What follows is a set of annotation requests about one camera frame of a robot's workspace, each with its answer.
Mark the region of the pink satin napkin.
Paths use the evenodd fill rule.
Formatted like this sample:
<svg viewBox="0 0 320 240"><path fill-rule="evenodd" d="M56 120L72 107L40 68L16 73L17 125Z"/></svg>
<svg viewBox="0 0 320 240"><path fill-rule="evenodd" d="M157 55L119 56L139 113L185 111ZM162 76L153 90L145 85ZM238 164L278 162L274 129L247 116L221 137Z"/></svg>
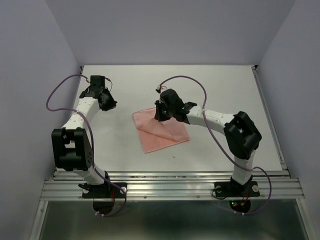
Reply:
<svg viewBox="0 0 320 240"><path fill-rule="evenodd" d="M155 114L156 108L154 107L132 114L141 148L145 154L190 140L190 136L183 122L179 122L174 118L160 122L155 119Z"/></svg>

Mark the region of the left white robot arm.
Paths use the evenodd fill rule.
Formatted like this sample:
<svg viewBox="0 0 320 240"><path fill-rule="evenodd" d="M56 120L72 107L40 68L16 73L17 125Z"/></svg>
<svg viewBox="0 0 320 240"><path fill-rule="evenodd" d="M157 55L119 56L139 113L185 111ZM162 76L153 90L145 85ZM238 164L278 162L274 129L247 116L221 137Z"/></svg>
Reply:
<svg viewBox="0 0 320 240"><path fill-rule="evenodd" d="M107 77L92 75L85 80L89 86L80 93L76 108L69 109L69 120L51 133L54 164L83 179L79 184L83 198L105 198L113 194L115 187L108 173L95 164L90 122L98 112L114 109L117 102L106 87Z"/></svg>

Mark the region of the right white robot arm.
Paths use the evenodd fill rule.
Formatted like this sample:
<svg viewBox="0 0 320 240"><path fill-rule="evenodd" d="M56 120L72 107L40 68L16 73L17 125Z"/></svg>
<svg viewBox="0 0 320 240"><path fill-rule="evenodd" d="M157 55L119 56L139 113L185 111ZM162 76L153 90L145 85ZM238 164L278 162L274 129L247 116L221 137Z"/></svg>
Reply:
<svg viewBox="0 0 320 240"><path fill-rule="evenodd" d="M194 102L183 102L175 90L158 87L159 99L156 100L155 119L159 122L176 119L179 122L205 127L210 133L224 135L231 161L234 165L229 181L214 184L213 193L218 199L258 197L258 183L253 180L252 167L256 149L262 135L247 113L220 113L205 110Z"/></svg>

